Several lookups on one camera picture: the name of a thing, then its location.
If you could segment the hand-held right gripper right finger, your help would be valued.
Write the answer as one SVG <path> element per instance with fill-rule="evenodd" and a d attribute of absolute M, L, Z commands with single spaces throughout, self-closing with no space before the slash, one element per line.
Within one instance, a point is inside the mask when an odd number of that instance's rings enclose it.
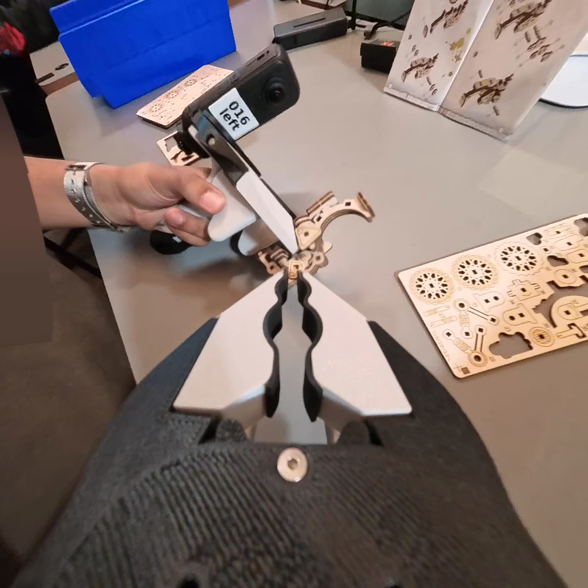
<path fill-rule="evenodd" d="M 412 407 L 363 314 L 310 274 L 298 275 L 305 356 L 303 402 L 321 420 L 327 442 L 345 426 L 378 417 L 407 416 Z"/>

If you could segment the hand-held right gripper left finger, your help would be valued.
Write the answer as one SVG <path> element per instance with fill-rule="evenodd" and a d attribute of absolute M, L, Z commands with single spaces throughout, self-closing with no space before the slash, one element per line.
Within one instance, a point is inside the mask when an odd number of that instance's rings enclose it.
<path fill-rule="evenodd" d="M 286 274 L 276 274 L 223 311 L 173 401 L 174 411 L 240 423 L 253 439 L 280 398 L 279 351 Z"/>

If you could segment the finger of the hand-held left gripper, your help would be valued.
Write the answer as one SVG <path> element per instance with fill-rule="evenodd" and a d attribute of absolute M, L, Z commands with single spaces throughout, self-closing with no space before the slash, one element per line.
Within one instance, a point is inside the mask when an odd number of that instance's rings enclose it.
<path fill-rule="evenodd" d="M 298 253 L 295 218 L 275 192 L 256 173 L 238 180 L 238 192 L 291 254 Z"/>

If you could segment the wooden puzzle model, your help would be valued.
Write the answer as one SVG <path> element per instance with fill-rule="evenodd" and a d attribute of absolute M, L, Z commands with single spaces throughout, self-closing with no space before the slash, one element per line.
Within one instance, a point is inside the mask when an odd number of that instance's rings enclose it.
<path fill-rule="evenodd" d="M 332 248 L 329 242 L 324 241 L 324 232 L 331 222 L 344 215 L 356 215 L 368 222 L 375 218 L 371 205 L 361 193 L 339 202 L 330 191 L 308 207 L 305 215 L 295 219 L 298 253 L 291 254 L 285 246 L 275 243 L 260 250 L 255 256 L 270 275 L 286 273 L 288 276 L 288 262 L 292 258 L 305 262 L 305 268 L 299 276 L 303 272 L 314 275 L 328 265 L 327 253 Z"/>

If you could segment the person's left forearm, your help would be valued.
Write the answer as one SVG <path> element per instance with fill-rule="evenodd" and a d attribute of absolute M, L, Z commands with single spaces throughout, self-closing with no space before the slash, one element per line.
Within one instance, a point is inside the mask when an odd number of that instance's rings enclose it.
<path fill-rule="evenodd" d="M 32 156 L 24 156 L 24 161 L 41 229 L 83 227 L 84 219 L 71 204 L 63 187 L 63 177 L 70 162 Z"/>

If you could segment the grey desk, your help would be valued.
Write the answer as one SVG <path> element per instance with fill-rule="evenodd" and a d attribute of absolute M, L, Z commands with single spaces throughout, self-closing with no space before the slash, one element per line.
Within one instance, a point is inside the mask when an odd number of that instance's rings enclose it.
<path fill-rule="evenodd" d="M 473 378 L 455 378 L 395 273 L 587 213 L 587 111 L 539 104 L 508 143 L 382 92 L 359 64 L 361 32 L 290 53 L 300 99 L 241 148 L 296 213 L 332 190 L 363 193 L 376 218 L 342 217 L 318 279 L 377 321 L 445 387 L 487 445 L 511 500 L 570 587 L 587 585 L 587 342 Z M 167 86 L 119 109 L 79 82 L 47 99 L 65 158 L 115 165 L 165 162 L 168 131 L 136 111 Z M 227 243 L 160 256 L 144 232 L 92 231 L 136 381 L 261 278 Z M 256 440 L 320 443 L 303 407 L 307 337 L 288 296 L 276 343 L 282 393 Z"/>

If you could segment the person's left hand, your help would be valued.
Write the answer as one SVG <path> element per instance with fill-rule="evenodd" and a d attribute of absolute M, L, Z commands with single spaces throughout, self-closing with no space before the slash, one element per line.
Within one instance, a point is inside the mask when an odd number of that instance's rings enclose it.
<path fill-rule="evenodd" d="M 224 194 L 206 168 L 153 163 L 97 165 L 90 170 L 96 203 L 114 224 L 145 230 L 165 227 L 194 246 L 209 243 L 207 217 L 224 209 Z"/>

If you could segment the wooden puzzle sheet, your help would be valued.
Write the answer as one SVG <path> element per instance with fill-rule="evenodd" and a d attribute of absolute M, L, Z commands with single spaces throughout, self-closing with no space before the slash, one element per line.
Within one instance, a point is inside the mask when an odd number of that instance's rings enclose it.
<path fill-rule="evenodd" d="M 232 70 L 204 65 L 137 111 L 143 121 L 167 129 L 176 124 L 182 112 L 196 99 L 229 76 Z"/>
<path fill-rule="evenodd" d="M 459 379 L 587 341 L 587 214 L 399 271 Z"/>

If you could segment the black rectangular box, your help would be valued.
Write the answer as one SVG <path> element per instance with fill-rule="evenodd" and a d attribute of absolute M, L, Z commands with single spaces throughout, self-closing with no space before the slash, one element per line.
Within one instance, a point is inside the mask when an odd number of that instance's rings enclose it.
<path fill-rule="evenodd" d="M 288 51 L 345 36 L 348 17 L 341 6 L 276 24 L 273 43 Z"/>

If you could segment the blue plastic bin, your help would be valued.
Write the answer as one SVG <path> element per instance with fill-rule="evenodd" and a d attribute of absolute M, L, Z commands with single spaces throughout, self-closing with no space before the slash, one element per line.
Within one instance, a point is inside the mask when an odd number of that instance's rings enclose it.
<path fill-rule="evenodd" d="M 85 90 L 113 108 L 236 50 L 227 1 L 67 1 L 50 15 Z"/>

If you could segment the black box with red label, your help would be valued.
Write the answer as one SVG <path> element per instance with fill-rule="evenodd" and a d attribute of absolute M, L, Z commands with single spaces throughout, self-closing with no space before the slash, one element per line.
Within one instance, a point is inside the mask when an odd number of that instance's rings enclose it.
<path fill-rule="evenodd" d="M 399 45 L 398 40 L 375 39 L 362 42 L 360 46 L 362 68 L 389 74 Z"/>

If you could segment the person's olive clothing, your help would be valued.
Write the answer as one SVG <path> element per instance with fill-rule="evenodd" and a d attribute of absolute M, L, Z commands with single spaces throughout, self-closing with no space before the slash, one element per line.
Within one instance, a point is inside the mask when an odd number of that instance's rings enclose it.
<path fill-rule="evenodd" d="M 48 254 L 53 333 L 1 350 L 1 587 L 61 515 L 135 378 L 103 282 Z"/>

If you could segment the folded printed instruction sheet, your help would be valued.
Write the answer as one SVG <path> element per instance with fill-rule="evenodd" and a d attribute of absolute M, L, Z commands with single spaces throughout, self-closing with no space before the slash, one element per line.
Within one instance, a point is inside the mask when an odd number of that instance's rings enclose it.
<path fill-rule="evenodd" d="M 587 1 L 415 1 L 383 92 L 506 141 L 587 35 Z"/>

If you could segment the white stand base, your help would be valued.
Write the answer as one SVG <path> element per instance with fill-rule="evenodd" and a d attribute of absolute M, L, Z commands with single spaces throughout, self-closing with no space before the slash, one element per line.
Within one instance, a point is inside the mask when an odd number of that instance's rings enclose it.
<path fill-rule="evenodd" d="M 539 100 L 556 107 L 587 109 L 586 51 L 567 59 Z"/>

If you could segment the emptied wooden puzzle frame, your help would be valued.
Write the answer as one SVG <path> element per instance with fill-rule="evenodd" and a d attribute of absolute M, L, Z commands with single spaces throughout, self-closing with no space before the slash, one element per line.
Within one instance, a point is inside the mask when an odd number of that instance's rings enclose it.
<path fill-rule="evenodd" d="M 180 130 L 175 130 L 156 143 L 159 151 L 172 166 L 190 166 L 202 159 L 202 155 L 198 151 L 185 146 Z"/>

